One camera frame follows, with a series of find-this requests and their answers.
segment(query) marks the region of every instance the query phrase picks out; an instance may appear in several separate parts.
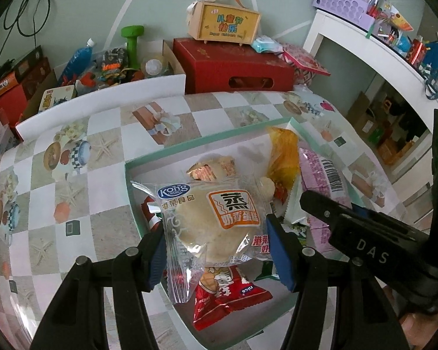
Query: blue bottle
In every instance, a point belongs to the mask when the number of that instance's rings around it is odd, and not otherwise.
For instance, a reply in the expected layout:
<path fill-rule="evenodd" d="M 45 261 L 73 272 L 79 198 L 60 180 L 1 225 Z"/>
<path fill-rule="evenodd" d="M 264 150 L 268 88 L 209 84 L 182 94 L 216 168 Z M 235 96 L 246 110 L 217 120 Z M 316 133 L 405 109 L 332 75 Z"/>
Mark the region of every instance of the blue bottle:
<path fill-rule="evenodd" d="M 58 79 L 58 87 L 75 84 L 78 76 L 82 74 L 91 62 L 92 48 L 94 45 L 95 42 L 89 38 L 86 47 L 76 50 Z"/>

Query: red gift box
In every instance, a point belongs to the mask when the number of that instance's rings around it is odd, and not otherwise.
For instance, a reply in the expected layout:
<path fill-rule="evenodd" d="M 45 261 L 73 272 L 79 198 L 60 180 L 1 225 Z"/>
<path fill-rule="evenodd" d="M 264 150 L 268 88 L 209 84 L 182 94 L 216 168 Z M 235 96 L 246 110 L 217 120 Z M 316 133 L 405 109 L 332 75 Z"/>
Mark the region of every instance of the red gift box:
<path fill-rule="evenodd" d="M 173 52 L 185 70 L 187 94 L 293 89 L 290 65 L 272 53 L 258 54 L 248 45 L 176 38 Z"/>
<path fill-rule="evenodd" d="M 42 58 L 20 84 L 0 96 L 0 109 L 3 108 L 5 111 L 12 129 L 26 108 L 27 100 L 33 96 L 38 85 L 44 81 L 49 73 L 50 65 L 48 60 Z"/>

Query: box lid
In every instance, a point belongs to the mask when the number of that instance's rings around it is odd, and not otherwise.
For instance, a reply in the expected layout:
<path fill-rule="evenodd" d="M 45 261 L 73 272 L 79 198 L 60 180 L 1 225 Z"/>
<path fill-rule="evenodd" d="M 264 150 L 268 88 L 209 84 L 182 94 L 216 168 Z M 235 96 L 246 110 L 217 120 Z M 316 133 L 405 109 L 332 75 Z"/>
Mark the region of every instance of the box lid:
<path fill-rule="evenodd" d="M 267 64 L 276 67 L 289 67 L 272 53 L 258 54 L 251 46 L 238 43 L 196 41 L 192 38 L 174 39 L 183 47 L 195 62 L 240 62 Z"/>

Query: red can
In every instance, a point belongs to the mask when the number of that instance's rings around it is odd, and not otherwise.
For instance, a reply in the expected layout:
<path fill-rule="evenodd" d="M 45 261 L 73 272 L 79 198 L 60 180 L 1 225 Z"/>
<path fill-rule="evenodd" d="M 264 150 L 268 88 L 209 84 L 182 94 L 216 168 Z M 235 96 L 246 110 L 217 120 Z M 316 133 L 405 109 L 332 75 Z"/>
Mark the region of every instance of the red can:
<path fill-rule="evenodd" d="M 426 54 L 426 46 L 418 39 L 414 39 L 412 41 L 411 48 L 407 53 L 407 56 L 405 57 L 405 60 L 407 60 L 407 62 L 410 65 L 414 66 L 415 68 L 418 68 L 423 58 L 425 57 L 425 54 Z"/>

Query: screw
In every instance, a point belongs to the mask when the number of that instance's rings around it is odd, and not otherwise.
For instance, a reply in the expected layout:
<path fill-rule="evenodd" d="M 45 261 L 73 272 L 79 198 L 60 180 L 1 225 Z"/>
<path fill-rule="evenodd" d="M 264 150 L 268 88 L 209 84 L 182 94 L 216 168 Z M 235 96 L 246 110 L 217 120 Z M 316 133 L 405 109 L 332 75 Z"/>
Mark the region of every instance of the screw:
<path fill-rule="evenodd" d="M 137 247 L 129 247 L 125 250 L 125 254 L 127 254 L 129 257 L 134 257 L 138 254 L 138 248 Z"/>
<path fill-rule="evenodd" d="M 78 258 L 76 258 L 75 263 L 76 263 L 78 266 L 82 266 L 82 265 L 84 265 L 87 261 L 88 261 L 88 257 L 87 257 L 87 256 L 85 256 L 85 255 L 80 255 Z"/>
<path fill-rule="evenodd" d="M 363 260 L 361 260 L 359 257 L 355 257 L 352 259 L 352 263 L 358 267 L 363 265 Z"/>
<path fill-rule="evenodd" d="M 315 255 L 315 249 L 313 249 L 313 247 L 304 247 L 302 249 L 302 254 L 307 257 L 312 257 L 313 255 Z"/>

